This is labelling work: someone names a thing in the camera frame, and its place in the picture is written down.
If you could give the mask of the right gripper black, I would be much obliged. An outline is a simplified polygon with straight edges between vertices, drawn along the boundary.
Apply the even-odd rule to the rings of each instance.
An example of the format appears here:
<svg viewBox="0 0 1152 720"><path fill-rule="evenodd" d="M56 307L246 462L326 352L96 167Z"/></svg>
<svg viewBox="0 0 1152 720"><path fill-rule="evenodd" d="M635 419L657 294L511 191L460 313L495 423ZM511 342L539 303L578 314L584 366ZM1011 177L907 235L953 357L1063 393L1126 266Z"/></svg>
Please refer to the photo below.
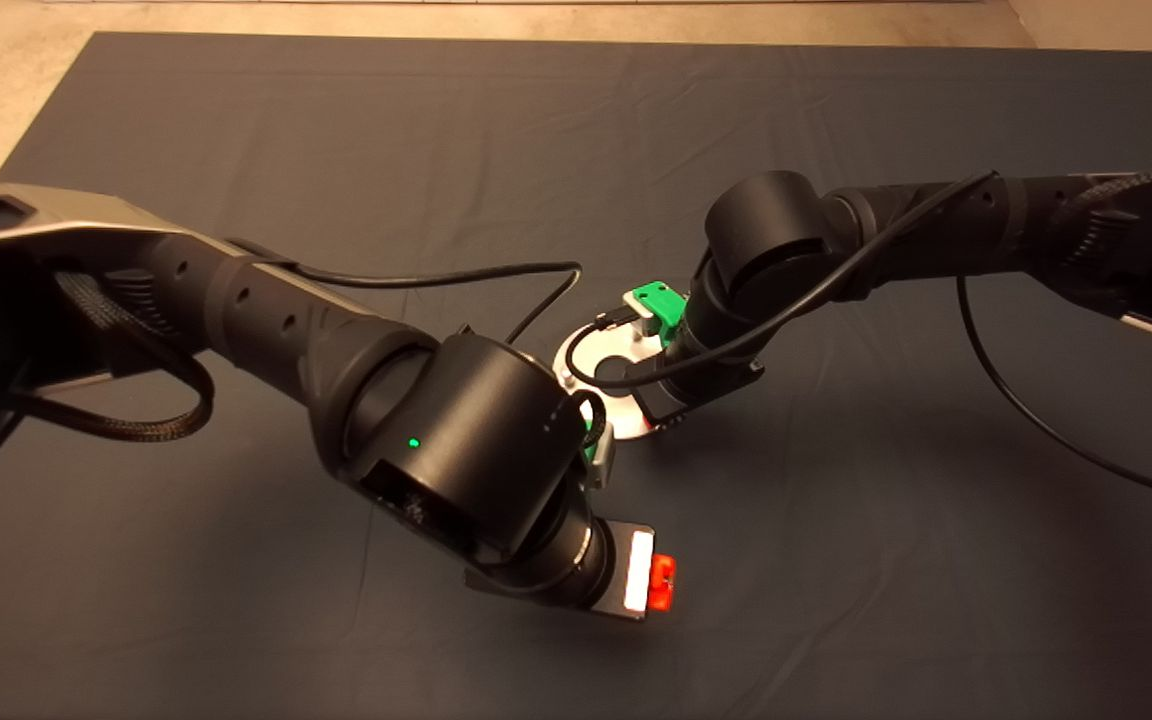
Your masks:
<svg viewBox="0 0 1152 720"><path fill-rule="evenodd" d="M664 378L636 387L636 406L653 427L664 427L684 418L718 397L732 395L759 381L765 369L760 361L713 363L691 372Z"/></svg>

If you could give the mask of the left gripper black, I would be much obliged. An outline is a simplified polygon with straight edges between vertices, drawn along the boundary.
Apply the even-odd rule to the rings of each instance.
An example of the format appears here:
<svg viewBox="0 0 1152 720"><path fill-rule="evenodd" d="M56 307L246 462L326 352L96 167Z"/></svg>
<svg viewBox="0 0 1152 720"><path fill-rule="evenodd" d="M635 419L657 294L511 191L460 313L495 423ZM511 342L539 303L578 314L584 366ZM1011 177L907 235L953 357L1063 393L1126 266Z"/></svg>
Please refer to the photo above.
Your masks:
<svg viewBox="0 0 1152 720"><path fill-rule="evenodd" d="M676 575L675 558L655 555L653 528L630 521L594 520L590 548L556 584L539 591L509 591L479 571L467 570L467 588L553 609L641 621L649 614L649 594L650 611L670 611Z"/></svg>

